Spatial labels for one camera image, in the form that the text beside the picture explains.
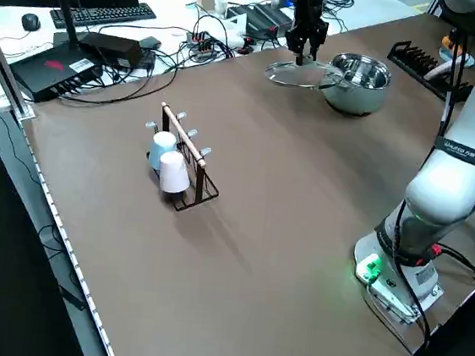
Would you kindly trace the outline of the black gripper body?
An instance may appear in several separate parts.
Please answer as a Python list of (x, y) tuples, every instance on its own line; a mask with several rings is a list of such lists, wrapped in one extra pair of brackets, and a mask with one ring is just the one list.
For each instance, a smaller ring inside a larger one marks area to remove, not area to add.
[(324, 0), (295, 0), (294, 22), (317, 25), (321, 21)]

